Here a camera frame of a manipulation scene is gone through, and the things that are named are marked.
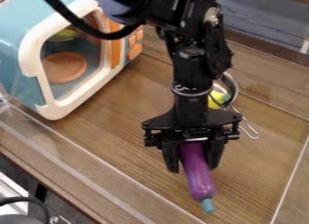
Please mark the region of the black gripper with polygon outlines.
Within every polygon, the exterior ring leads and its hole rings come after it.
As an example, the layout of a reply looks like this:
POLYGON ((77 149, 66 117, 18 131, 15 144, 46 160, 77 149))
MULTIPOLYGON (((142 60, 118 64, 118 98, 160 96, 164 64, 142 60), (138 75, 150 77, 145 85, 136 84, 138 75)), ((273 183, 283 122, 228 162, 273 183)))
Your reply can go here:
POLYGON ((161 116, 142 122, 146 147, 162 148, 168 170, 180 172, 180 145, 207 145, 205 157, 212 170, 219 167, 225 143, 240 138, 243 114, 213 109, 209 98, 179 98, 176 106, 161 116))

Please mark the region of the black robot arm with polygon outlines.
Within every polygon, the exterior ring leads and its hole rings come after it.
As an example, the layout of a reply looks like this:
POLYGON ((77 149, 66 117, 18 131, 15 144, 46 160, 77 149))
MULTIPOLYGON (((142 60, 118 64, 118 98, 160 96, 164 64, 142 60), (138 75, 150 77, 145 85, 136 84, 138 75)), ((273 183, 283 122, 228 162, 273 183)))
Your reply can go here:
POLYGON ((97 0, 118 23, 150 23, 165 40, 173 61, 175 106, 142 122, 144 141, 162 150, 168 169, 180 170, 180 147, 203 144, 203 153, 217 168, 225 144, 240 137, 241 115, 208 106, 215 81, 232 67, 233 52, 224 31, 217 0, 97 0))

